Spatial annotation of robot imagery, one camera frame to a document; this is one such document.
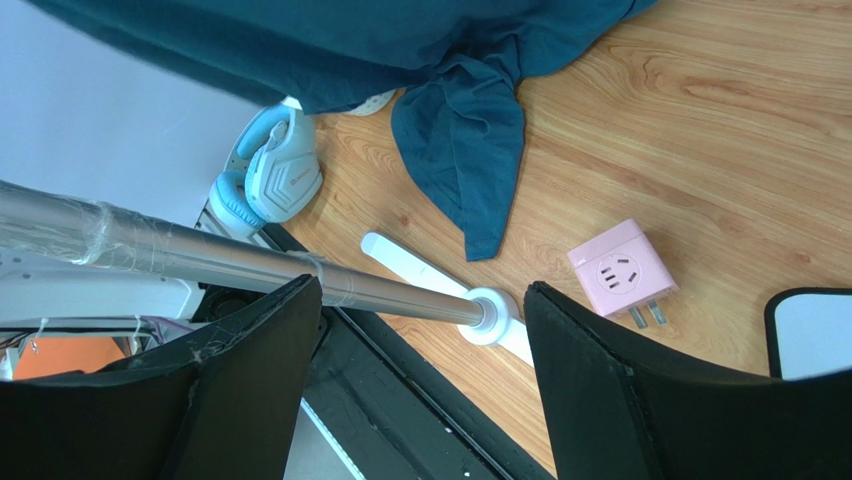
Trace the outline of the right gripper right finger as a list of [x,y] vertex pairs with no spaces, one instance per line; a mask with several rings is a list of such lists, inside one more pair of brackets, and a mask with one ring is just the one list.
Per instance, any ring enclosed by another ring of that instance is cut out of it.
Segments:
[[786,381],[713,364],[545,282],[524,316],[562,479],[847,479],[851,375]]

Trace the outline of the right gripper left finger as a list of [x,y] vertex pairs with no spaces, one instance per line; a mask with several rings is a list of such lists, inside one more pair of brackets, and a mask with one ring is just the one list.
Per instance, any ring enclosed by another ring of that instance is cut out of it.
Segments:
[[102,369],[1,386],[5,479],[280,479],[319,334],[303,275]]

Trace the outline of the dark blue t shirt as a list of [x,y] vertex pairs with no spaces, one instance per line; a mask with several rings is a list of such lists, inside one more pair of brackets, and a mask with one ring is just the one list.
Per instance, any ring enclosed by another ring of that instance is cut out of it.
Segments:
[[503,243],[524,149],[519,82],[569,65],[645,1],[41,1],[143,61],[270,106],[342,113],[397,92],[411,179],[464,234]]

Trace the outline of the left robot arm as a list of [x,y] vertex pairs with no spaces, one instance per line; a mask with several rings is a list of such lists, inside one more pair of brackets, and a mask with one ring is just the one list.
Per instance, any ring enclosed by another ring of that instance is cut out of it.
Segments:
[[187,321],[204,291],[195,282],[64,263],[1,251],[1,326],[132,325],[136,318]]

